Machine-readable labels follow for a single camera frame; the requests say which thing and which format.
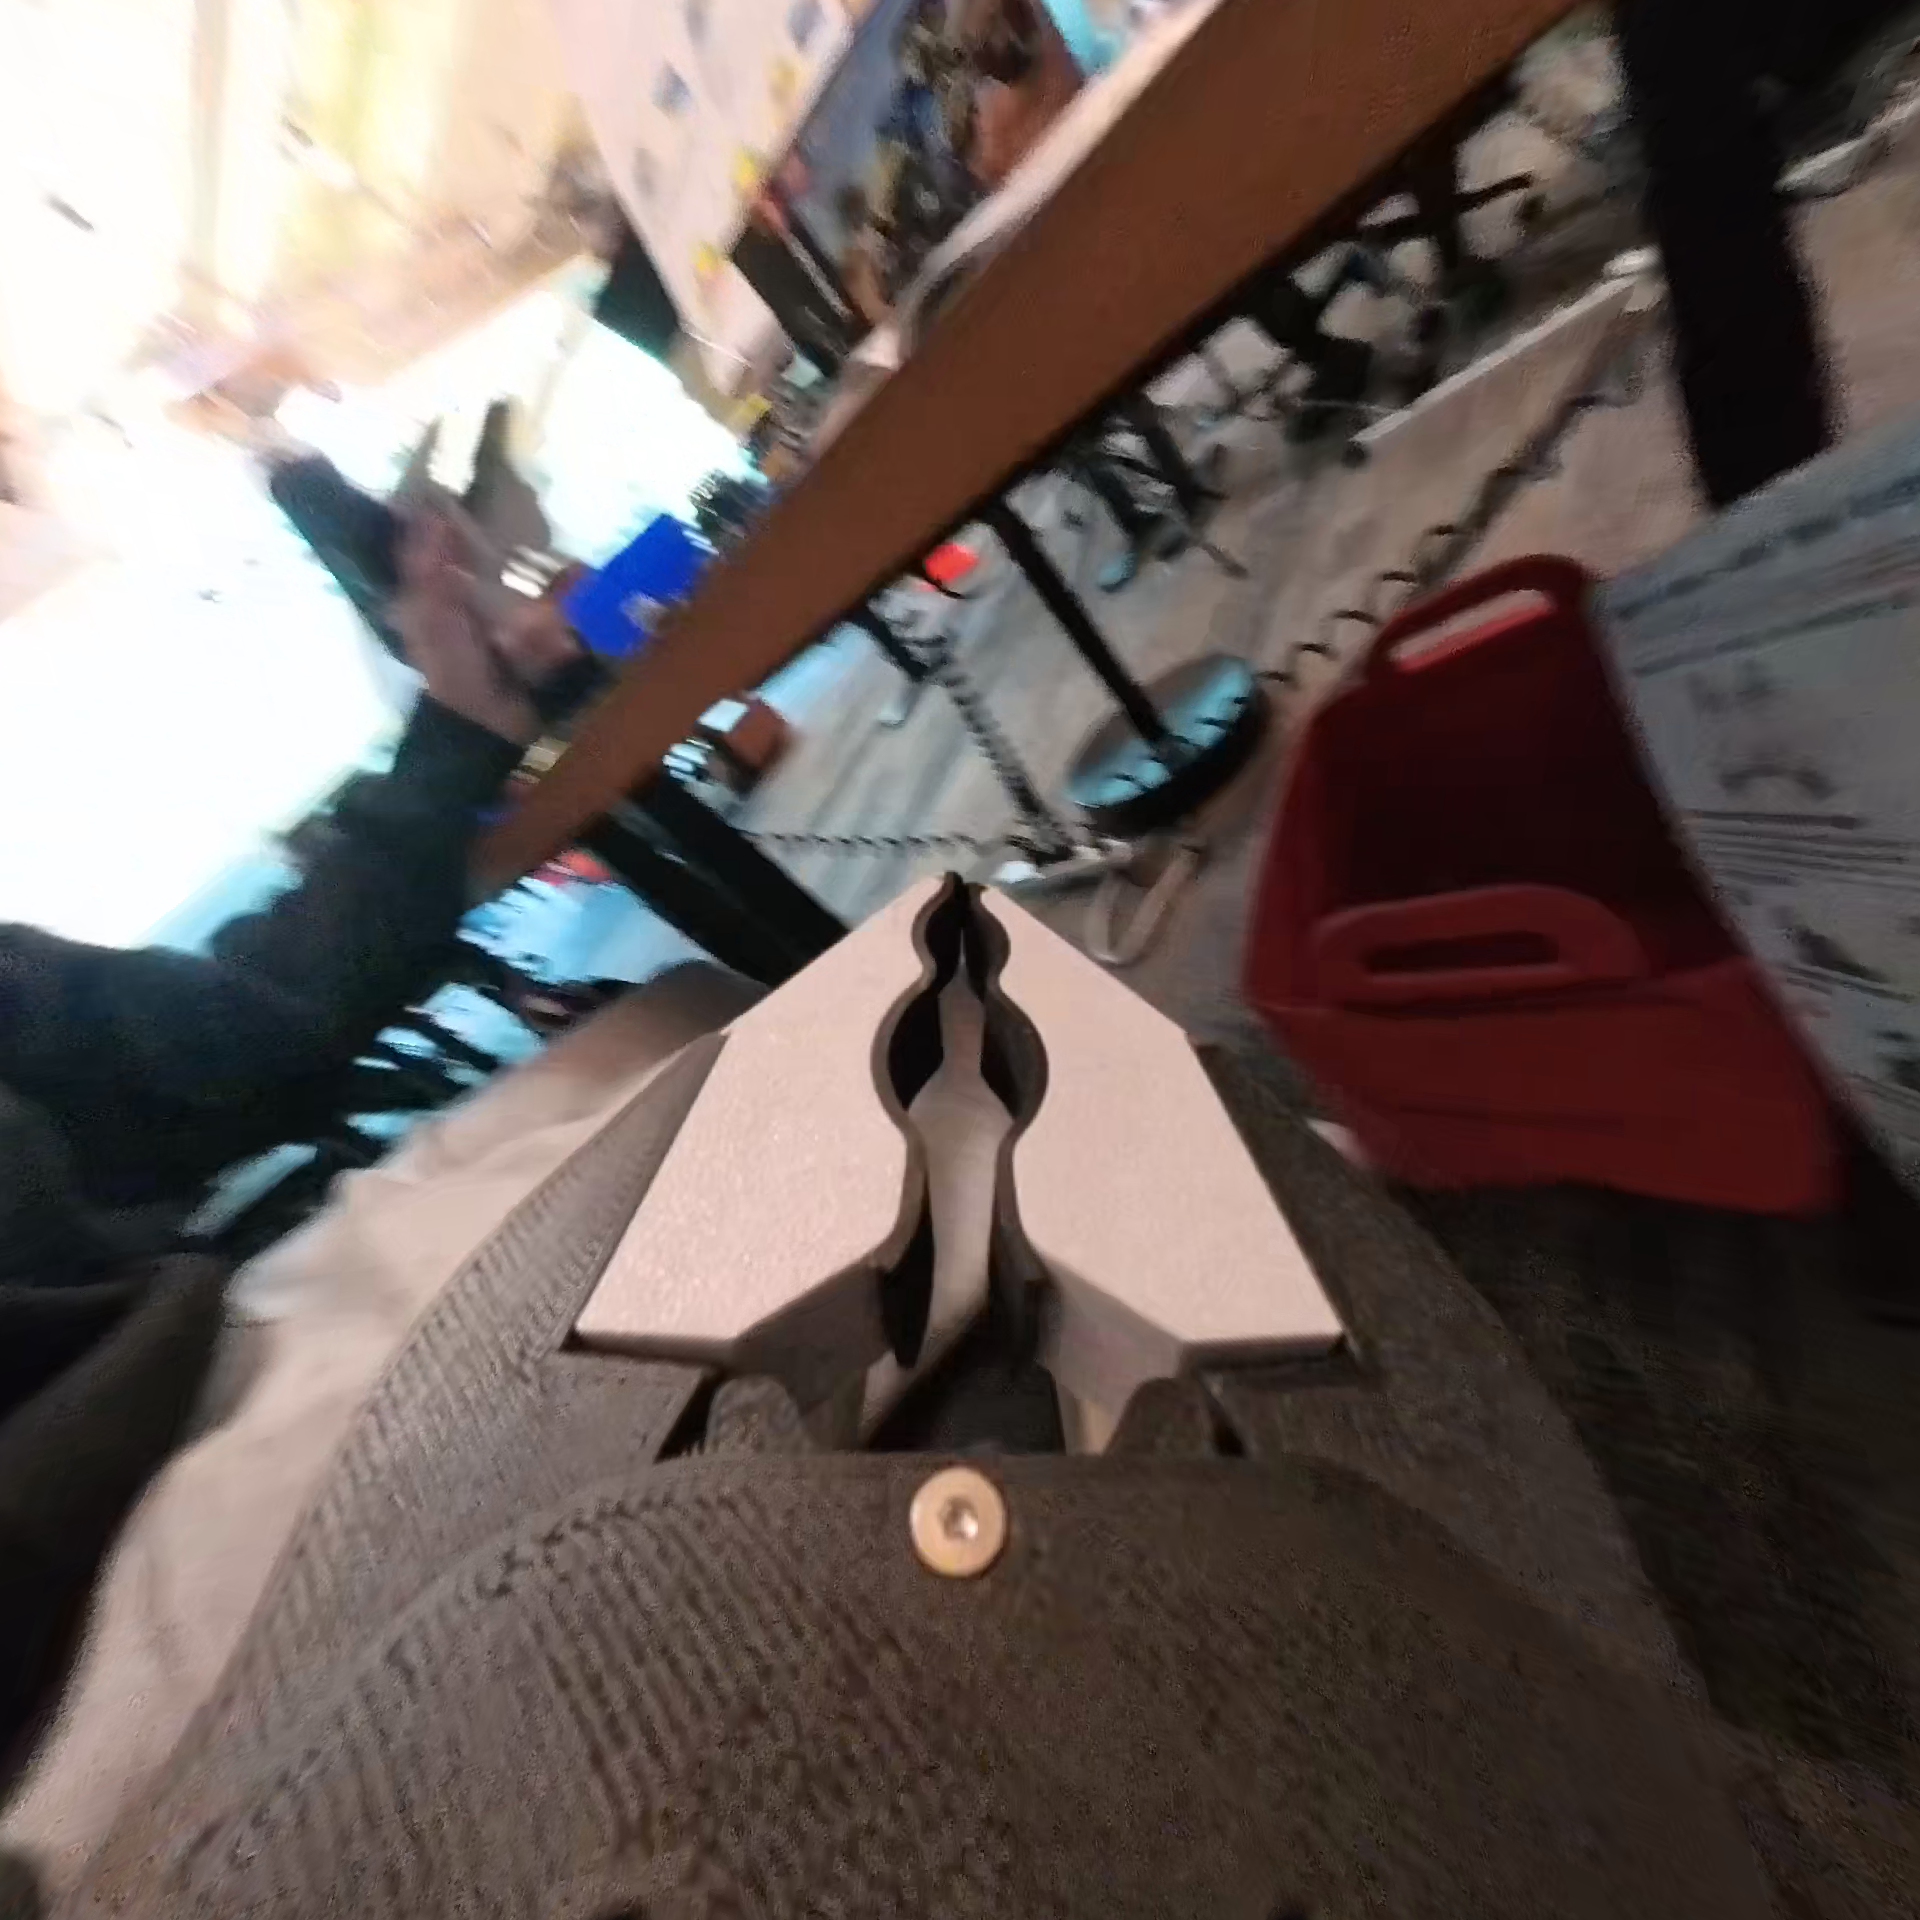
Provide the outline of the red plastic bin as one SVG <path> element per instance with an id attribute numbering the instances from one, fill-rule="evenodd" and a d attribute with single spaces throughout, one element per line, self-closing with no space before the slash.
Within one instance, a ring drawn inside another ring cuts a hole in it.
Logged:
<path id="1" fill-rule="evenodd" d="M 1834 1097 L 1669 824 L 1591 599 L 1521 557 L 1380 627 L 1287 753 L 1241 993 L 1406 1183 L 1827 1214 Z"/>

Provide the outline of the person's left hand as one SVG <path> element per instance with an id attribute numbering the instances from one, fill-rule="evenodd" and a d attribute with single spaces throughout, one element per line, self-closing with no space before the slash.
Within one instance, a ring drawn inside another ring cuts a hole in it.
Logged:
<path id="1" fill-rule="evenodd" d="M 446 508 L 418 508 L 402 520 L 391 624 L 438 705 L 522 749 L 597 684 L 563 611 L 484 581 L 467 520 Z"/>

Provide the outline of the round grey stand base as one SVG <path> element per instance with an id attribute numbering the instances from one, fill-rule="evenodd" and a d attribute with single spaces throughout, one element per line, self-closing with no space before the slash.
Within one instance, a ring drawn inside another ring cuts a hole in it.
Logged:
<path id="1" fill-rule="evenodd" d="M 1231 783 L 1263 742 L 1268 699 L 1255 667 L 1231 654 L 1193 656 L 1140 688 L 1156 729 L 1116 708 L 1071 751 L 1062 797 L 1114 836 L 1188 821 Z"/>

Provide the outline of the black table leg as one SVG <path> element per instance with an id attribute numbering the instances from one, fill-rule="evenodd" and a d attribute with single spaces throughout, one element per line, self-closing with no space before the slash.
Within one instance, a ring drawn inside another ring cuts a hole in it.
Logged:
<path id="1" fill-rule="evenodd" d="M 1818 307 L 1781 196 L 1781 116 L 1819 70 L 1829 5 L 1614 5 L 1665 263 L 1670 365 L 1715 509 L 1834 443 Z"/>

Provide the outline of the person's left forearm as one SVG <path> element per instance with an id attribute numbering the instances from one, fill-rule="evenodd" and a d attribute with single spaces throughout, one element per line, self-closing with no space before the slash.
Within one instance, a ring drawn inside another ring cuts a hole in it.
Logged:
<path id="1" fill-rule="evenodd" d="M 468 847 L 522 744 L 420 695 L 385 774 L 275 900 L 203 950 L 3 935 L 4 1204 L 195 1192 L 309 1124 L 441 964 Z"/>

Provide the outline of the dark truck lego set box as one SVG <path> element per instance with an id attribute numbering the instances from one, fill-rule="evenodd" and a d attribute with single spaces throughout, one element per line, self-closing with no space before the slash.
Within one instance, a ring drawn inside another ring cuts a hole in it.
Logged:
<path id="1" fill-rule="evenodd" d="M 731 263 L 814 363 L 881 324 L 1087 77 L 1082 5 L 860 5 Z"/>

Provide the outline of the person's black jacket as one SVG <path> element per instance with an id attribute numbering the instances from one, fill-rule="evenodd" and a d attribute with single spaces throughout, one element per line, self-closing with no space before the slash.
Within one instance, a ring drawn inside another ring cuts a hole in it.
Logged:
<path id="1" fill-rule="evenodd" d="M 131 1508 L 178 1446 L 228 1265 L 131 1253 L 91 1217 L 47 1118 L 3 1109 L 4 1713 L 73 1639 Z"/>

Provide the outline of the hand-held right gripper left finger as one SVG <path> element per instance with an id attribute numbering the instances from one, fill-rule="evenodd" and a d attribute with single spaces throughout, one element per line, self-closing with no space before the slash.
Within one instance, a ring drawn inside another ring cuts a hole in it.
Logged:
<path id="1" fill-rule="evenodd" d="M 969 1310 L 969 1253 L 940 1251 L 969 1181 L 966 920 L 962 880 L 919 880 L 715 1038 L 580 1351 L 775 1383 L 830 1446 L 882 1425 Z"/>

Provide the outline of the printed cardboard sheet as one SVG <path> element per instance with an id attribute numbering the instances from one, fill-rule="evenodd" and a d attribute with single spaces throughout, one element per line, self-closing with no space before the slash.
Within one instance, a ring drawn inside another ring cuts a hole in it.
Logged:
<path id="1" fill-rule="evenodd" d="M 1916 1167 L 1916 414 L 1703 519 L 1594 606 L 1721 913 L 1862 1129 Z"/>

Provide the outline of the blue plastic bin with tag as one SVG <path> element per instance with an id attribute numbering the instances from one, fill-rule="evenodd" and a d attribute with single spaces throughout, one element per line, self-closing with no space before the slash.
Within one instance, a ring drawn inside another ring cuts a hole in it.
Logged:
<path id="1" fill-rule="evenodd" d="M 623 662 L 687 601 L 710 560 L 713 547 L 692 523 L 661 511 L 603 565 L 582 569 L 559 611 L 589 656 Z"/>

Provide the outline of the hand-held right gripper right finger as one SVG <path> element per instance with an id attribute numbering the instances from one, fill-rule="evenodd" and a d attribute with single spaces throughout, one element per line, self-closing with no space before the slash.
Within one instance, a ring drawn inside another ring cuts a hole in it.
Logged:
<path id="1" fill-rule="evenodd" d="M 1003 1127 L 969 1192 L 977 1321 L 1067 1453 L 1138 1389 L 1346 1345 L 1346 1324 L 1186 1031 L 1003 892 L 966 892 L 979 1068 Z"/>

